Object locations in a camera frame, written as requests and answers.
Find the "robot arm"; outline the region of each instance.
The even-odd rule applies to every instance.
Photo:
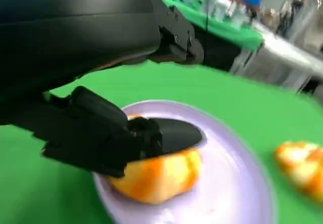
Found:
[[[201,141],[189,123],[128,121],[118,107],[83,87],[66,98],[43,97],[89,72],[146,59],[201,63],[194,28],[175,7],[161,0],[1,1],[0,124],[33,132],[46,142],[44,156],[122,177],[129,161]],[[169,121],[183,143],[167,132]]]

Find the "orange and white food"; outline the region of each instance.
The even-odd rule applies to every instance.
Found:
[[[131,162],[120,179],[108,177],[111,185],[129,198],[160,204],[190,190],[201,168],[197,149]]]
[[[312,198],[323,202],[323,148],[305,142],[285,142],[275,158],[292,182]]]

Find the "green backdrop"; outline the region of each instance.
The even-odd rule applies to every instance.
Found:
[[[292,92],[202,67],[173,64],[120,67],[55,90],[84,85],[120,107],[146,99],[176,100],[220,119],[244,140],[268,172],[279,223],[321,224],[323,207],[280,174],[272,151],[286,140],[323,142],[321,108]],[[0,127],[1,224],[109,224],[90,173],[40,157],[29,132]]]

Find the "green table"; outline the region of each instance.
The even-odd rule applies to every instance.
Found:
[[[249,26],[238,29],[232,25],[230,20],[219,21],[215,18],[209,18],[207,22],[206,15],[201,13],[198,5],[195,5],[194,3],[193,7],[189,7],[188,5],[175,0],[163,1],[168,6],[176,6],[191,23],[204,30],[208,24],[207,29],[211,34],[226,39],[242,48],[256,51],[263,42],[262,35]]]
[[[323,210],[279,174],[272,151],[285,140],[323,142],[317,104],[293,93],[202,67],[146,63],[85,76],[55,90],[84,85],[122,107],[146,99],[183,102],[221,119],[266,167],[279,223],[319,224]],[[90,173],[40,157],[43,144],[29,132],[0,127],[1,224],[109,224]]]

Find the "lavender plate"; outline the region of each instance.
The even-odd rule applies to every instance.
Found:
[[[275,224],[273,192],[266,174],[244,144],[222,123],[192,107],[149,100],[125,107],[128,115],[171,118],[195,124],[205,133],[203,168],[190,192],[157,206],[138,203],[93,174],[99,196],[118,224]]]

